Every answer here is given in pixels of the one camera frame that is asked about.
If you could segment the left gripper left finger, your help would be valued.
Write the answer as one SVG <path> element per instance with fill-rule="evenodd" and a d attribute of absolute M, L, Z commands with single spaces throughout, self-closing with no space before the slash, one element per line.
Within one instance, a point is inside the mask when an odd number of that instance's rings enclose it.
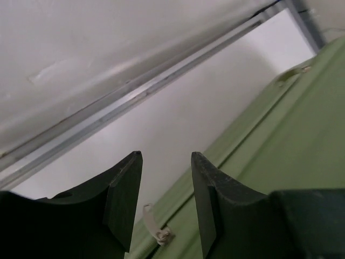
<path fill-rule="evenodd" d="M 105 172 L 43 198 L 47 215 L 37 253 L 124 253 L 129 250 L 143 158 L 133 151 Z"/>

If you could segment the metal zipper pull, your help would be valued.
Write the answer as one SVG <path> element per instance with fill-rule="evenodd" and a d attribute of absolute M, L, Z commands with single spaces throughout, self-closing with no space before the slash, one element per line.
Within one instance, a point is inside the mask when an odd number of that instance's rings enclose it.
<path fill-rule="evenodd" d="M 153 204 L 145 204 L 142 209 L 142 214 L 144 225 L 146 226 L 151 236 L 156 240 L 157 244 L 160 246 L 169 245 L 174 239 L 175 234 L 169 227 L 162 228 L 158 226 L 153 214 Z"/>

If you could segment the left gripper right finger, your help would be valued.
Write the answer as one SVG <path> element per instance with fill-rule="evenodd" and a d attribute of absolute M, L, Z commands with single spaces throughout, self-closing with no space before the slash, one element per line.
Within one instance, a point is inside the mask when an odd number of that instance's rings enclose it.
<path fill-rule="evenodd" d="M 203 256 L 269 256 L 267 196 L 226 175 L 200 152 L 192 153 L 191 169 Z"/>

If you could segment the green hard-shell suitcase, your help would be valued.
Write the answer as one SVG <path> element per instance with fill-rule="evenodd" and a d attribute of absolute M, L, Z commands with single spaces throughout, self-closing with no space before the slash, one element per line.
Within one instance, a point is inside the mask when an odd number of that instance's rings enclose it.
<path fill-rule="evenodd" d="M 268 84 L 204 154 L 262 193 L 344 187 L 344 38 Z M 191 170 L 151 213 L 171 242 L 160 246 L 140 220 L 126 258 L 202 257 Z"/>

